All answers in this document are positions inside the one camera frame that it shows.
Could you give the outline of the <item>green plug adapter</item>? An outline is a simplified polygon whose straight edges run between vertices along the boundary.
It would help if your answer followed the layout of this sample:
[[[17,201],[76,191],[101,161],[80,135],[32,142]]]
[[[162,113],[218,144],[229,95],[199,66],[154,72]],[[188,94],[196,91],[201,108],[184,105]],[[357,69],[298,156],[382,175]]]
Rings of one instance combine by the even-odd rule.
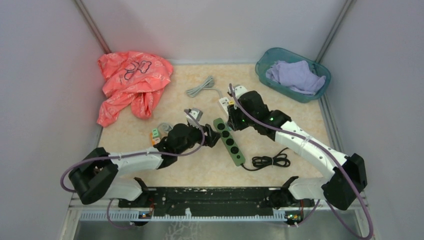
[[[160,131],[157,128],[152,129],[152,131],[151,131],[151,137],[153,139],[160,138],[161,137]]]

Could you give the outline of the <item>green power strip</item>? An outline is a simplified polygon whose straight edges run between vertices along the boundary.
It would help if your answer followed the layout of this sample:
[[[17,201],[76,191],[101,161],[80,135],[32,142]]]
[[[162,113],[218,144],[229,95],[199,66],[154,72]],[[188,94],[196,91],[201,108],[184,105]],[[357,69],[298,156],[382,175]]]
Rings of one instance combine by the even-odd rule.
[[[228,154],[234,164],[239,167],[243,165],[246,161],[244,154],[236,143],[235,139],[230,133],[230,128],[224,122],[222,118],[216,118],[213,120],[213,126],[220,134],[220,139],[223,142]]]

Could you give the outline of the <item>orange power strip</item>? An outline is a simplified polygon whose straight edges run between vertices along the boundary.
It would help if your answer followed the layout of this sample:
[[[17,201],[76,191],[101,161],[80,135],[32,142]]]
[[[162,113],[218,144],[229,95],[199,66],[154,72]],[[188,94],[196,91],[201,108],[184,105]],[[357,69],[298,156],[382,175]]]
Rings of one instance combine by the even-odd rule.
[[[161,141],[161,138],[160,137],[151,137],[150,140],[151,140],[151,144],[154,146]]]

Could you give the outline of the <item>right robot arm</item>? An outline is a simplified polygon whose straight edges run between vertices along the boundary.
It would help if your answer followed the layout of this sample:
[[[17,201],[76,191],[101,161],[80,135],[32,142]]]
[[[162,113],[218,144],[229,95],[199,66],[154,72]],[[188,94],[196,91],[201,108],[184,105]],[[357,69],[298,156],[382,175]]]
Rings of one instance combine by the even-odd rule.
[[[243,86],[229,87],[228,95],[234,104],[229,105],[228,125],[234,131],[253,127],[313,165],[321,177],[291,177],[283,187],[281,199],[287,206],[300,200],[325,200],[335,208],[345,211],[367,186],[364,159],[354,153],[348,156],[339,152],[298,126],[280,110],[270,110],[261,95]]]

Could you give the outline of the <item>white power strip with USB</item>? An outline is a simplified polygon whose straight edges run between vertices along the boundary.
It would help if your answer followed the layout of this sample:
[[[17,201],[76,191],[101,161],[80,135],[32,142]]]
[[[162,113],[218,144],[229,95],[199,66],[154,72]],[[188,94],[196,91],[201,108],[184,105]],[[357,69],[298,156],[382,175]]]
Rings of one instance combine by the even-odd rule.
[[[226,115],[228,115],[229,114],[229,112],[228,112],[228,107],[230,106],[229,105],[229,102],[230,101],[232,101],[232,100],[230,100],[228,97],[222,97],[222,98],[220,98],[219,100],[218,100],[218,103],[219,103],[219,105],[221,106],[221,108],[222,108],[222,110],[223,110],[223,112],[226,114]]]

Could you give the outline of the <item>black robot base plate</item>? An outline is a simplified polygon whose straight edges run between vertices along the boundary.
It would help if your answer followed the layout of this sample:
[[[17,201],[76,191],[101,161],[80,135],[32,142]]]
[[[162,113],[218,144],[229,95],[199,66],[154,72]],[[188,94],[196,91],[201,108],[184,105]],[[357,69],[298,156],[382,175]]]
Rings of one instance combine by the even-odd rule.
[[[155,217],[271,216],[282,208],[313,207],[312,199],[296,200],[282,187],[156,187],[138,199],[120,199],[120,208],[153,208]]]

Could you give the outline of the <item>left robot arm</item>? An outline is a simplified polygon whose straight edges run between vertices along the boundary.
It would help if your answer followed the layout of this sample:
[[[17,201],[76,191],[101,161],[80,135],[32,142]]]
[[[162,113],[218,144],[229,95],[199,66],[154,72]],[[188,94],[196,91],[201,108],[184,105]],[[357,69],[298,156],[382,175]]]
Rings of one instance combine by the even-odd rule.
[[[178,157],[193,154],[195,145],[214,147],[220,137],[209,124],[195,127],[179,123],[159,143],[141,152],[109,153],[98,147],[66,175],[72,191],[84,205],[102,199],[119,199],[144,207],[150,200],[149,188],[141,178],[129,179],[125,175],[166,168]]]

